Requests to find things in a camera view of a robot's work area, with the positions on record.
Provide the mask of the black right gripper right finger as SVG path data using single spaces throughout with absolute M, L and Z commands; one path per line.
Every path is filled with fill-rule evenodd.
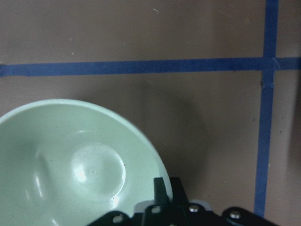
M 189 204 L 188 197 L 179 177 L 170 177 L 173 197 L 171 206 L 175 208 L 186 209 Z

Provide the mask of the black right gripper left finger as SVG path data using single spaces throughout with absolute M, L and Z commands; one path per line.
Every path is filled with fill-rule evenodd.
M 169 204 L 166 187 L 163 178 L 154 178 L 154 204 L 157 206 L 166 206 Z

